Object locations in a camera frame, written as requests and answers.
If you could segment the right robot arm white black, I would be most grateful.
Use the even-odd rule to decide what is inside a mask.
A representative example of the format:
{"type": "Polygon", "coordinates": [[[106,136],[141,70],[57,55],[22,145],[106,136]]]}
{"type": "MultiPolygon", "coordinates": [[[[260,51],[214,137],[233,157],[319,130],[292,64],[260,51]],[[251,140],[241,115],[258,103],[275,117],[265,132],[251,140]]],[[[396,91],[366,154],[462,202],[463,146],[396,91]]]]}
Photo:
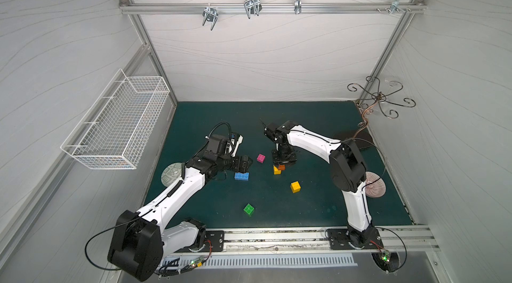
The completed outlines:
{"type": "Polygon", "coordinates": [[[292,121],[270,124],[264,128],[264,134],[276,144],[272,151],[276,166],[295,164],[295,148],[306,150],[329,163],[331,179],[341,190],[347,209],[347,232],[341,237],[352,248],[362,249],[372,238],[378,237],[379,231],[372,224],[367,204],[367,164],[354,140],[321,136],[292,121]]]}

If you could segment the blue 2x4 lego brick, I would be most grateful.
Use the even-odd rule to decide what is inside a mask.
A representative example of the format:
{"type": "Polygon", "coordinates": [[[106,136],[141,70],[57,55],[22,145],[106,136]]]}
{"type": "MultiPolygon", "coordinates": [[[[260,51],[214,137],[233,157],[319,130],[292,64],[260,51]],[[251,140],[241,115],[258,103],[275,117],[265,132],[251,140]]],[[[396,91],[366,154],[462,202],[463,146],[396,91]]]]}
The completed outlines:
{"type": "Polygon", "coordinates": [[[248,181],[249,180],[249,172],[246,172],[246,173],[236,172],[234,179],[239,180],[239,181],[248,181]]]}

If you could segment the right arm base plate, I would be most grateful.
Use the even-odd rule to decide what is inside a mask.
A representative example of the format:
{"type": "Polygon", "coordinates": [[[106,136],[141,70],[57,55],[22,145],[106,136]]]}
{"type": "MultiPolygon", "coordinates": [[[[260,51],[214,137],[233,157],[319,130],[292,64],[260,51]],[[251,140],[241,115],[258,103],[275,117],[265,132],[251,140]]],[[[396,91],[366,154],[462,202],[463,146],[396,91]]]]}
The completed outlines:
{"type": "Polygon", "coordinates": [[[331,250],[362,250],[383,248],[381,235],[375,227],[360,232],[352,227],[328,228],[326,239],[331,250]]]}

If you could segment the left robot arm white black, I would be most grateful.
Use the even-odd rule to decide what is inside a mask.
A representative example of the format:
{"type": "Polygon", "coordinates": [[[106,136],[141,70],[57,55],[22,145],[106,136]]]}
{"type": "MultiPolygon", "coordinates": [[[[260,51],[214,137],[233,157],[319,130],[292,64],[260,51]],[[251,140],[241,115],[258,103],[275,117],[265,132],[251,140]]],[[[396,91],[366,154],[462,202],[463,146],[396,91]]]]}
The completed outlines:
{"type": "Polygon", "coordinates": [[[178,178],[156,199],[136,212],[126,210],[111,227],[113,236],[107,260],[114,265],[113,270],[124,271],[144,282],[154,274],[170,277],[203,265],[207,260],[203,256],[182,268],[174,268],[163,259],[182,248],[201,250],[204,244],[212,252],[213,244],[206,238],[205,224],[188,218],[173,228],[167,229],[166,226],[217,173],[228,170],[246,173],[252,163],[249,156],[226,154],[213,158],[195,156],[187,163],[180,164],[178,178]]]}

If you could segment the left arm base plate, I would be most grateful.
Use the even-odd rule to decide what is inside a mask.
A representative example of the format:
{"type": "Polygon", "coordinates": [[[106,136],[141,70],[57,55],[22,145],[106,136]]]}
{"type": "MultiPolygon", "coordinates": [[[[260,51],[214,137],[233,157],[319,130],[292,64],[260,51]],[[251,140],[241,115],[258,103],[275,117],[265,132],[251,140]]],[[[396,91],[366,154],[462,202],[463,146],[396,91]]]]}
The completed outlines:
{"type": "Polygon", "coordinates": [[[223,230],[206,230],[199,234],[198,239],[190,246],[179,249],[177,252],[222,252],[225,232],[223,230]]]}

